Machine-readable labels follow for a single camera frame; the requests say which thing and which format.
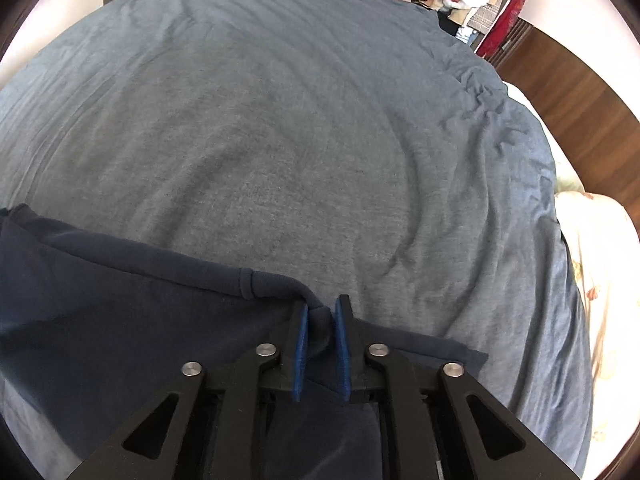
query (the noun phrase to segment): white wall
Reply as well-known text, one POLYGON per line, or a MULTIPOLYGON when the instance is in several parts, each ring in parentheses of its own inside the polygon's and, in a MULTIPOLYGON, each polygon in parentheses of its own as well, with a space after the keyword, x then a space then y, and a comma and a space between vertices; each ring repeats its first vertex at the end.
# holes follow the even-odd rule
POLYGON ((0 60, 0 88, 40 49, 102 5, 102 0, 40 0, 0 60))
POLYGON ((640 120, 640 44, 609 0, 527 0, 520 17, 590 66, 640 120))

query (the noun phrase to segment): triangular cutout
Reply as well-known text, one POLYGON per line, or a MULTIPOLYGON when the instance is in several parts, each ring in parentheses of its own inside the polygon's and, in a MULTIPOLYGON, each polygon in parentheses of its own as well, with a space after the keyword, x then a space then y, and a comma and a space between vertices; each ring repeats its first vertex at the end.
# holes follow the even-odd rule
POLYGON ((160 456, 162 444, 169 431, 178 405, 177 394, 170 394, 153 412, 131 433, 122 444, 127 451, 146 456, 152 460, 160 456))
POLYGON ((476 422, 484 450, 491 460, 500 460, 524 449, 524 442, 489 409, 479 397, 468 396, 466 402, 476 422))

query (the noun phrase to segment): navy blue garment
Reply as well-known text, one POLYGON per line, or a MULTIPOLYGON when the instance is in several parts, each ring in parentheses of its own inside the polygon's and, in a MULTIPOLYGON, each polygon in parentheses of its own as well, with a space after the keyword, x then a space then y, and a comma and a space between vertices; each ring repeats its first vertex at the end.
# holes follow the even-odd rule
MULTIPOLYGON (((235 360, 302 298, 313 359, 303 402, 276 412, 268 478, 382 477, 376 415, 340 402, 331 312, 296 280, 78 230, 21 205, 0 213, 0 294, 0 372, 83 460, 184 362, 235 360)), ((434 366, 477 372, 487 358, 373 328, 434 366)))

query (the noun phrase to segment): silver bolt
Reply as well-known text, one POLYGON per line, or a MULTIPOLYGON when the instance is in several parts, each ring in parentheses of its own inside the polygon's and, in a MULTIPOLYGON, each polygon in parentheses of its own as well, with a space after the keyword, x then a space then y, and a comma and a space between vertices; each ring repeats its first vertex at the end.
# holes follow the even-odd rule
POLYGON ((255 353, 262 357, 269 357, 276 353, 276 345, 271 343, 262 343, 255 348, 255 353))
POLYGON ((462 365, 458 363, 447 363, 444 365, 444 374, 449 377, 460 377, 463 373, 465 373, 465 369, 462 365))
POLYGON ((195 361, 191 361, 189 363, 185 363, 182 365, 182 373, 187 377, 193 377, 194 375, 198 375, 202 371, 202 365, 195 361))
POLYGON ((384 357, 389 355, 389 347, 382 343, 373 343, 369 346, 369 353, 375 357, 384 357))

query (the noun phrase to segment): gray bedsheet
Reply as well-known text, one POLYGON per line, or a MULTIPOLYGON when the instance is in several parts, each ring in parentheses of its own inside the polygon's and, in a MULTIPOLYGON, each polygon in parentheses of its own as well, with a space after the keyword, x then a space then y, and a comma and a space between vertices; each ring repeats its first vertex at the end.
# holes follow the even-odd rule
POLYGON ((554 181, 492 67, 395 0, 116 0, 0 91, 1 205, 486 352, 481 383, 580 471, 590 357, 554 181))

